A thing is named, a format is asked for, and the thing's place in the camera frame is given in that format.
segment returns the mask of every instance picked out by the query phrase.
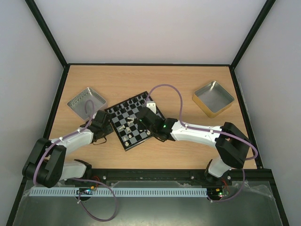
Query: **square metal tray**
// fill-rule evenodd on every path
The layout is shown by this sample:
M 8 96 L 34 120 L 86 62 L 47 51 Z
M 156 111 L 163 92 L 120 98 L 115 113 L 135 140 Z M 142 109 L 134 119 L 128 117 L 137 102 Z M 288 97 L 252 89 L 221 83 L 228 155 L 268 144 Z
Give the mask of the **square metal tray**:
M 67 105 L 83 120 L 87 120 L 92 111 L 92 106 L 87 105 L 87 112 L 85 112 L 85 103 L 87 100 L 92 100 L 94 103 L 94 111 L 103 110 L 107 108 L 107 101 L 96 93 L 92 88 L 85 88 L 82 92 L 76 95 Z
M 211 118 L 230 107 L 234 101 L 234 97 L 217 81 L 195 91 L 192 99 Z

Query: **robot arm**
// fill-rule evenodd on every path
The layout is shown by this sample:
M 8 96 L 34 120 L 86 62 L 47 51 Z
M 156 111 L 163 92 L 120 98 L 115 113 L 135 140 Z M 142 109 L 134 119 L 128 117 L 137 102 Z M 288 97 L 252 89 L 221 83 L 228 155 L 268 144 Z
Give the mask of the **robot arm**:
M 51 143 L 58 142 L 50 151 L 48 159 L 44 159 L 37 174 L 37 182 L 46 187 L 53 187 L 59 180 L 69 178 L 81 178 L 86 172 L 86 168 L 91 167 L 88 163 L 80 160 L 71 162 L 65 161 L 65 156 L 78 148 L 96 142 L 98 139 L 105 138 L 113 132 L 110 125 L 110 114 L 98 111 L 91 124 L 81 132 L 86 124 L 81 125 L 73 136 L 63 139 L 62 137 L 48 140 L 40 138 L 32 152 L 30 153 L 22 174 L 27 179 L 33 179 L 34 172 L 45 150 Z
M 184 123 L 177 119 L 162 119 L 153 109 L 143 108 L 138 114 L 138 129 L 148 129 L 156 139 L 180 141 L 187 140 L 205 144 L 217 149 L 219 157 L 209 162 L 205 177 L 208 182 L 214 183 L 231 168 L 241 169 L 244 166 L 249 146 L 226 135 L 210 133 L 191 128 L 202 128 L 230 133 L 249 142 L 249 139 L 232 123 L 226 122 L 223 126 L 200 126 Z

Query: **wooden table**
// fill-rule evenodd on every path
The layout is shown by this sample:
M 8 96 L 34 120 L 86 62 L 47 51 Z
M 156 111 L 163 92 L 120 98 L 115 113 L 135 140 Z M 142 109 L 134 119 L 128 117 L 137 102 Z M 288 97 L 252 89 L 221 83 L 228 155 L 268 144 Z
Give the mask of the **wooden table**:
M 195 90 L 213 80 L 218 81 L 235 101 L 229 109 L 210 119 L 191 98 Z M 66 135 L 83 124 L 67 102 L 86 87 L 93 88 L 108 101 L 108 106 L 112 106 L 162 83 L 171 84 L 181 92 L 183 121 L 200 125 L 223 125 L 229 121 L 246 134 L 228 67 L 71 65 L 50 138 Z M 179 118 L 180 100 L 173 89 L 158 88 L 151 97 L 165 117 Z M 84 146 L 66 159 L 81 159 L 93 168 L 102 169 L 205 169 L 209 161 L 218 156 L 215 149 L 206 145 L 188 141 L 162 143 L 155 138 L 125 152 L 115 132 L 107 138 L 107 143 Z M 245 169 L 255 168 L 254 160 L 245 163 Z

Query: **wire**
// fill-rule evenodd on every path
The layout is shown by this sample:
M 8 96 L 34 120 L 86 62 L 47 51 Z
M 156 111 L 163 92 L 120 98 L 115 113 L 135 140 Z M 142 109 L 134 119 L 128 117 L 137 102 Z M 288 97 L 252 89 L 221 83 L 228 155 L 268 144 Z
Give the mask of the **wire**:
M 226 181 L 224 180 L 224 178 L 222 178 L 222 182 L 225 184 L 225 187 L 227 188 L 228 192 L 230 193 L 229 187 L 228 187 Z
M 228 137 L 232 137 L 232 138 L 234 138 L 234 139 L 236 139 L 236 140 L 239 140 L 239 141 L 243 142 L 244 144 L 248 145 L 249 147 L 251 147 L 251 148 L 253 149 L 253 151 L 254 151 L 254 156 L 252 156 L 252 157 L 250 157 L 250 158 L 246 158 L 246 160 L 251 160 L 251 159 L 257 158 L 257 156 L 258 156 L 258 151 L 257 151 L 256 147 L 254 147 L 254 145 L 252 145 L 251 143 L 245 141 L 244 139 L 242 139 L 242 138 L 240 138 L 240 137 L 237 137 L 237 136 L 235 136 L 235 135 L 232 135 L 232 134 L 230 134 L 230 133 L 226 133 L 226 132 L 223 132 L 223 131 L 218 131 L 218 130 L 213 130 L 213 129 L 196 128 L 196 127 L 192 127 L 192 126 L 186 126 L 186 125 L 184 124 L 184 122 L 182 121 L 183 99 L 182 99 L 181 93 L 179 92 L 179 90 L 178 90 L 176 87 L 174 87 L 174 86 L 172 86 L 172 85 L 169 85 L 169 84 L 160 84 L 160 85 L 157 85 L 157 86 L 155 86 L 154 88 L 152 88 L 152 89 L 150 90 L 149 94 L 147 95 L 146 99 L 145 99 L 144 106 L 146 106 L 146 102 L 148 101 L 148 99 L 149 99 L 151 93 L 152 93 L 156 88 L 161 87 L 161 86 L 168 86 L 168 87 L 171 87 L 171 88 L 173 88 L 173 89 L 178 93 L 178 95 L 179 95 L 179 97 L 180 97 L 180 113 L 179 113 L 179 121 L 180 121 L 180 124 L 181 124 L 182 126 L 188 128 L 188 129 L 194 129 L 194 130 L 199 130 L 199 131 L 204 131 L 204 132 L 211 132 L 211 133 L 219 133 L 219 134 L 222 134 L 222 135 L 226 135 L 226 136 L 228 136 Z
M 37 183 L 37 175 L 38 175 L 39 169 L 40 169 L 40 167 L 41 167 L 41 165 L 42 165 L 42 163 L 43 163 L 45 157 L 46 157 L 47 154 L 50 152 L 50 150 L 51 150 L 56 144 L 58 144 L 59 142 L 61 142 L 62 140 L 66 139 L 66 138 L 68 138 L 68 137 L 74 136 L 74 135 L 76 135 L 76 134 L 78 134 L 78 133 L 83 132 L 83 131 L 91 124 L 91 121 L 92 121 L 92 119 L 93 119 L 93 114 L 94 114 L 95 108 L 94 108 L 94 103 L 93 103 L 93 101 L 90 100 L 90 99 L 87 100 L 86 103 L 85 103 L 85 112 L 86 112 L 86 114 L 87 114 L 87 104 L 88 104 L 88 102 L 91 102 L 91 104 L 92 104 L 92 113 L 91 113 L 91 116 L 90 116 L 90 119 L 89 119 L 88 123 L 87 123 L 87 124 L 85 125 L 85 127 L 82 128 L 80 131 L 74 131 L 73 133 L 70 133 L 70 134 L 64 136 L 62 139 L 58 139 L 57 141 L 53 142 L 53 143 L 45 150 L 45 152 L 44 152 L 44 154 L 42 155 L 42 157 L 41 157 L 41 159 L 40 159 L 40 161 L 39 161 L 39 163 L 38 163 L 38 165 L 37 165 L 37 168 L 36 168 L 36 170 L 35 170 L 35 172 L 34 172 L 34 174 L 33 174 L 33 183 L 34 183 L 34 185 L 37 185 L 37 184 L 38 184 L 38 183 Z
M 216 203 L 219 203 L 219 202 L 225 202 L 225 201 L 230 201 L 231 199 L 234 199 L 236 196 L 238 196 L 238 194 L 243 190 L 243 187 L 244 187 L 244 184 L 245 184 L 245 179 L 246 179 L 244 169 L 241 169 L 241 170 L 242 170 L 242 172 L 243 172 L 243 181 L 242 181 L 242 185 L 241 185 L 241 187 L 239 188 L 239 190 L 238 190 L 233 196 L 231 196 L 231 197 L 228 198 L 228 199 L 222 199 L 222 200 L 212 200 L 212 199 L 210 199 L 209 196 L 207 196 L 207 198 L 209 199 L 209 201 L 210 201 L 210 202 L 216 202 Z
M 97 180 L 97 181 L 100 181 L 100 179 L 99 179 L 99 177 L 98 177 L 98 176 L 92 176 L 91 178 L 92 178 L 92 179 L 94 179 L 94 178 L 95 178 L 95 180 Z
M 77 181 L 84 181 L 84 182 L 92 182 L 92 183 L 98 183 L 106 188 L 109 189 L 109 191 L 112 193 L 113 197 L 114 197 L 114 201 L 115 201 L 115 210 L 114 210 L 114 213 L 113 215 L 108 218 L 108 219 L 100 219 L 100 218 L 97 218 L 95 216 L 93 216 L 87 209 L 86 207 L 84 206 L 84 204 L 82 203 L 82 201 L 80 200 L 80 196 L 83 194 L 83 192 L 81 192 L 78 196 L 78 203 L 82 206 L 82 208 L 84 209 L 84 211 L 94 220 L 97 220 L 97 221 L 100 221 L 100 222 L 107 222 L 107 221 L 110 221 L 112 219 L 114 219 L 117 215 L 117 211 L 118 211 L 118 201 L 117 201 L 117 198 L 116 198 L 116 195 L 115 193 L 113 192 L 113 190 L 107 186 L 106 184 L 100 182 L 100 181 L 96 181 L 96 180 L 85 180 L 85 179 L 78 179 L 78 178 L 71 178 L 72 180 L 77 180 Z
M 104 143 L 106 143 L 107 142 L 107 138 L 106 137 L 104 137 L 104 139 L 105 139 L 105 141 L 103 141 L 103 142 L 101 142 L 101 143 L 99 143 L 99 144 L 96 144 L 96 143 L 92 143 L 93 145 L 102 145 L 102 144 L 104 144 Z

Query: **metal tray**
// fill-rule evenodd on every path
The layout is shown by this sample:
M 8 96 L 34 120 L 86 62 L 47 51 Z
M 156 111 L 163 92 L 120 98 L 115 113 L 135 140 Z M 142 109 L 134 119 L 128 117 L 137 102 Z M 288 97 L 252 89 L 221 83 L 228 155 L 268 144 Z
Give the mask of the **metal tray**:
M 107 101 L 96 93 L 90 87 L 85 88 L 82 92 L 76 95 L 67 105 L 83 120 L 87 120 L 92 111 L 92 106 L 87 105 L 87 112 L 85 112 L 85 103 L 87 100 L 92 100 L 94 103 L 95 112 L 107 108 Z
M 213 113 L 224 109 L 234 101 L 231 96 L 219 83 L 212 81 L 204 87 L 195 91 L 195 95 L 209 108 Z

